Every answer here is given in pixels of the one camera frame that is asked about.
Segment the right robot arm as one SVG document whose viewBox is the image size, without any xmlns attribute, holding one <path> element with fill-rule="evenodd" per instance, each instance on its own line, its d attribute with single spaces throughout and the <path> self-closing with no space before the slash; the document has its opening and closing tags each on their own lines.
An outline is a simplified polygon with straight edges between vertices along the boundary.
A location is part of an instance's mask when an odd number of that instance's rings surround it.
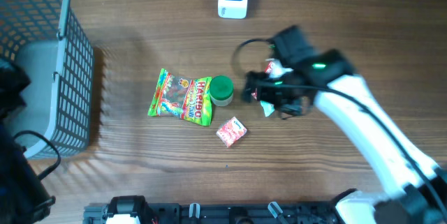
<svg viewBox="0 0 447 224">
<path fill-rule="evenodd" d="M 336 49 L 317 52 L 298 26 L 267 40 L 279 73 L 249 71 L 245 101 L 301 116 L 307 98 L 331 119 L 369 163 L 380 193 L 351 189 L 332 203 L 339 223 L 443 223 L 446 171 L 416 147 L 376 101 L 367 83 Z"/>
</svg>

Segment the green lid plastic jar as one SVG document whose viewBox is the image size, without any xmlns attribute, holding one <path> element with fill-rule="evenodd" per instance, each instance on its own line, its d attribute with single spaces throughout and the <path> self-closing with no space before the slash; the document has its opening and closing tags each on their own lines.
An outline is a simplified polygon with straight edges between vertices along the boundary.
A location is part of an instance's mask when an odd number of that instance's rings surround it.
<svg viewBox="0 0 447 224">
<path fill-rule="evenodd" d="M 219 75 L 212 78 L 210 82 L 210 97 L 212 102 L 219 107 L 227 106 L 233 100 L 234 85 L 232 80 Z"/>
</svg>

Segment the light blue tissue packet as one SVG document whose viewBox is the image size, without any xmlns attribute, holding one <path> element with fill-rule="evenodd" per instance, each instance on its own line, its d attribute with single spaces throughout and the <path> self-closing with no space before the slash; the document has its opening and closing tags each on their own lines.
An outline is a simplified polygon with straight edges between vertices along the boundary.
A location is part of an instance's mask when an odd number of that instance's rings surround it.
<svg viewBox="0 0 447 224">
<path fill-rule="evenodd" d="M 260 104 L 261 107 L 263 108 L 265 117 L 269 117 L 275 111 L 274 105 L 269 102 L 265 102 L 262 100 Z"/>
</svg>

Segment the red package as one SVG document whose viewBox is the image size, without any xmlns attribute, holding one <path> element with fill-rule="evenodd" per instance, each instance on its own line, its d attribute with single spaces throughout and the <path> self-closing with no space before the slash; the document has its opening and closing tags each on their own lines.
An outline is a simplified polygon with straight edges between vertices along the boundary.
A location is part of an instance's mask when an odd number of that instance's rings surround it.
<svg viewBox="0 0 447 224">
<path fill-rule="evenodd" d="M 270 61 L 268 62 L 267 67 L 265 68 L 265 73 L 269 75 L 269 74 L 274 70 L 275 65 L 276 65 L 276 61 L 272 61 L 272 60 L 270 60 Z M 251 93 L 251 95 L 252 95 L 252 96 L 254 97 L 254 99 L 256 100 L 256 99 L 257 99 L 257 89 L 255 89 L 254 92 Z"/>
</svg>

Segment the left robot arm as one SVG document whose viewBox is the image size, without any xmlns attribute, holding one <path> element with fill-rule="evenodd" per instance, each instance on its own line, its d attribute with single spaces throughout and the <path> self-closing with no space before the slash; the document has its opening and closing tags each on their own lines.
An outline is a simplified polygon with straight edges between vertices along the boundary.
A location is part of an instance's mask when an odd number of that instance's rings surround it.
<svg viewBox="0 0 447 224">
<path fill-rule="evenodd" d="M 20 93 L 30 84 L 12 61 L 1 60 L 1 222 L 36 223 L 50 214 L 50 196 L 24 156 L 4 120 L 26 105 Z"/>
</svg>

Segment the green Haribo candy bag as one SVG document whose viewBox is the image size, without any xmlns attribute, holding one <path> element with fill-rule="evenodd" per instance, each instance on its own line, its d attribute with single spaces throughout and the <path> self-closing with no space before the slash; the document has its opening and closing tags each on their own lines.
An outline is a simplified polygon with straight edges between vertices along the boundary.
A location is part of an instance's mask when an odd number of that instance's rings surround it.
<svg viewBox="0 0 447 224">
<path fill-rule="evenodd" d="M 162 68 L 148 115 L 177 117 L 209 126 L 212 121 L 211 81 L 212 77 L 191 79 L 176 76 Z"/>
</svg>

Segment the small red snack packet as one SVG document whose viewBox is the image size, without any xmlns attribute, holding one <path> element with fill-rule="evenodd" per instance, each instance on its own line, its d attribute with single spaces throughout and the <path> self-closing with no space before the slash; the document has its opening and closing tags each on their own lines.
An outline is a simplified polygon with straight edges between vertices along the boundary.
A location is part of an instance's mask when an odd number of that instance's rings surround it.
<svg viewBox="0 0 447 224">
<path fill-rule="evenodd" d="M 217 130 L 216 135 L 227 148 L 230 148 L 240 138 L 244 137 L 247 131 L 244 124 L 236 117 L 233 117 Z"/>
</svg>

